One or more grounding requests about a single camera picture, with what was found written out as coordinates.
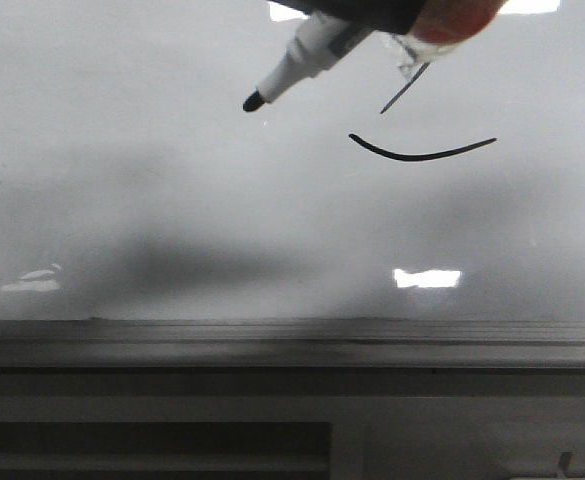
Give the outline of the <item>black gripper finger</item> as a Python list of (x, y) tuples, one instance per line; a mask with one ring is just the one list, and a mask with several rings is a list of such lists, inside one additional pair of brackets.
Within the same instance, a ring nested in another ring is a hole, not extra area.
[(320, 11), (373, 30), (406, 34), (424, 9), (426, 0), (276, 0), (305, 14)]

